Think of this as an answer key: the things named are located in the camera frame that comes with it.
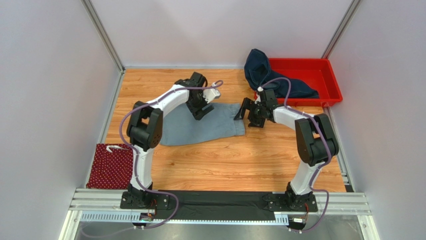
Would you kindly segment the red polka dot skirt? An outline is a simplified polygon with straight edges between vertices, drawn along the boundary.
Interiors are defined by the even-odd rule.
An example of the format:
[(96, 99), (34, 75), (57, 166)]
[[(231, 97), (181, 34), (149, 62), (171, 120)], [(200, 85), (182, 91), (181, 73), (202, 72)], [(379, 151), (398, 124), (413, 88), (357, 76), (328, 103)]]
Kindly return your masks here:
[(125, 190), (133, 173), (133, 150), (126, 144), (98, 143), (87, 189)]

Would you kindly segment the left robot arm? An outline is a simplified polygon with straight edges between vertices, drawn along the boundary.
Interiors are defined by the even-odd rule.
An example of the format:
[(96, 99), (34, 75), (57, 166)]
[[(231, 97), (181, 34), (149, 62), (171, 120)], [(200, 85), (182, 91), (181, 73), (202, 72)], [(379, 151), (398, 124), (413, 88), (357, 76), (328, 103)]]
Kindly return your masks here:
[(190, 78), (176, 81), (159, 97), (136, 102), (124, 116), (124, 120), (129, 120), (129, 140), (123, 143), (133, 151), (133, 173), (122, 194), (121, 209), (152, 209), (159, 196), (169, 199), (169, 193), (153, 190), (152, 180), (154, 151), (162, 139), (164, 118), (180, 105), (186, 105), (195, 120), (201, 120), (214, 109), (211, 103), (220, 98), (218, 88), (222, 84), (222, 80), (209, 84), (202, 74), (194, 72)]

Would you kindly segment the dark blue denim skirt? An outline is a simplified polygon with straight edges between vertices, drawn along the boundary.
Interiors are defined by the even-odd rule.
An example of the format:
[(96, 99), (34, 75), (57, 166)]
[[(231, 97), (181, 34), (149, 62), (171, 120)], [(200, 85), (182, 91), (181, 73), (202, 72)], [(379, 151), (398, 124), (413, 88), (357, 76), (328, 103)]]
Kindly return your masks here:
[(272, 70), (270, 60), (259, 49), (252, 49), (244, 64), (244, 76), (253, 90), (265, 85), (272, 89), (277, 98), (318, 99), (317, 90), (308, 86), (300, 79), (289, 78)]

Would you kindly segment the light blue denim skirt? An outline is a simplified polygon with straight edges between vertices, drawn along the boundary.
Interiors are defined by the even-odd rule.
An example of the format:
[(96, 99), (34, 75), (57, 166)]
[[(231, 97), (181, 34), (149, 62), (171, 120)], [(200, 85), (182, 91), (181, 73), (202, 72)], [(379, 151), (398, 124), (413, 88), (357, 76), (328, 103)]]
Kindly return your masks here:
[(235, 120), (239, 103), (213, 103), (214, 109), (196, 120), (186, 104), (177, 106), (163, 120), (162, 146), (184, 146), (207, 141), (243, 136), (242, 120)]

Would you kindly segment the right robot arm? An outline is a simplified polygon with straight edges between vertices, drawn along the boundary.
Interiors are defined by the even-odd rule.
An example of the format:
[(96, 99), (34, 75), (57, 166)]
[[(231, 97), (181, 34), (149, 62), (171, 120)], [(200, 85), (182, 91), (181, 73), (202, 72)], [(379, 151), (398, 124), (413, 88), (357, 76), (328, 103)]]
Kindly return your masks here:
[(263, 90), (255, 100), (244, 98), (235, 120), (248, 115), (249, 127), (263, 128), (266, 121), (295, 131), (300, 164), (284, 194), (271, 198), (273, 203), (290, 211), (305, 210), (314, 200), (314, 184), (321, 169), (339, 153), (329, 117), (312, 115), (278, 103), (272, 90)]

